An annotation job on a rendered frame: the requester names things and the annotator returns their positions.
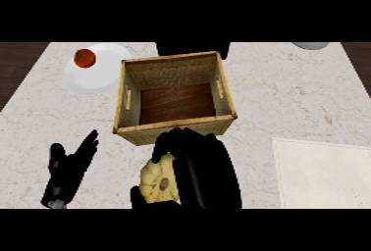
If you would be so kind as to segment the red tomato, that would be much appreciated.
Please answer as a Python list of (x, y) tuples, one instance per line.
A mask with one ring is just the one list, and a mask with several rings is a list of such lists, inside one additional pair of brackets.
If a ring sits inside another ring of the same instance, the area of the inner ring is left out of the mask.
[(96, 64), (96, 54), (89, 49), (80, 49), (74, 55), (74, 63), (80, 68), (90, 68)]

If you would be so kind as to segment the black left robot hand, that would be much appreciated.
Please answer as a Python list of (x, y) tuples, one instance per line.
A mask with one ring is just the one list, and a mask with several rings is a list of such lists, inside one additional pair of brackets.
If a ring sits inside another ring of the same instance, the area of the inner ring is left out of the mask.
[(89, 170), (98, 152), (98, 136), (99, 133), (93, 129), (76, 152), (70, 155), (65, 154), (64, 146), (59, 143), (53, 143), (49, 147), (50, 178), (40, 199), (40, 204), (46, 208), (49, 208), (47, 203), (56, 199), (65, 202), (65, 206), (74, 199), (84, 172)]

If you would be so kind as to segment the cream placemat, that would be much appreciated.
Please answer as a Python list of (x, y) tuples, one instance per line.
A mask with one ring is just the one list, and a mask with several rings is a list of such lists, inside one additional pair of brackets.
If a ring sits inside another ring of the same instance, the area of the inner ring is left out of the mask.
[(281, 207), (371, 209), (371, 147), (272, 139)]

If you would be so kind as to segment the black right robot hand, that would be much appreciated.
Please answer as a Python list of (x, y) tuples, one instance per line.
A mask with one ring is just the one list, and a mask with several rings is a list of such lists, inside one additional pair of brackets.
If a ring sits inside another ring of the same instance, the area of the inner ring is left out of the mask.
[(172, 153), (181, 202), (147, 203), (139, 187), (130, 188), (133, 209), (241, 210), (243, 198), (235, 169), (222, 141), (188, 127), (163, 132), (155, 141), (154, 163)]

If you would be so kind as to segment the black appliance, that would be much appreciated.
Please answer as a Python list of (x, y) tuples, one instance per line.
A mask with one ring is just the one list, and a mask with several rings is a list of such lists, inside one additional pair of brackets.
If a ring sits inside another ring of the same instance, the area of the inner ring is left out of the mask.
[(229, 47), (229, 42), (157, 42), (160, 56), (217, 51), (226, 59)]

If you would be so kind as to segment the grey round object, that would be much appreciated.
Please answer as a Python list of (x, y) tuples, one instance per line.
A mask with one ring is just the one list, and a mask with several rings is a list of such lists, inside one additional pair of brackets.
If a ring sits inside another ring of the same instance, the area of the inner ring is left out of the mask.
[(293, 44), (306, 50), (321, 50), (330, 45), (328, 42), (293, 42)]

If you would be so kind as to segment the white round plate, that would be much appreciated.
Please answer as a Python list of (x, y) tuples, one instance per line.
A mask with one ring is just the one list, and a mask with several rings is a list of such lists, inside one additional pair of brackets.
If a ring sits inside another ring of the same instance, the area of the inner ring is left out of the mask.
[(115, 43), (99, 43), (89, 50), (96, 54), (95, 65), (80, 68), (70, 60), (64, 70), (67, 88), (83, 96), (104, 94), (117, 87), (121, 61), (132, 58), (129, 50)]

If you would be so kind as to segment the square wicker basket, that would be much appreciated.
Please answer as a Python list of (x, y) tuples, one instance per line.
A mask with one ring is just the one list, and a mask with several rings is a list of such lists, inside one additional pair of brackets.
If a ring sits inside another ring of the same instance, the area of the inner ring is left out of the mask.
[(132, 144), (152, 144), (176, 127), (220, 135), (237, 119), (219, 52), (121, 62), (113, 133)]

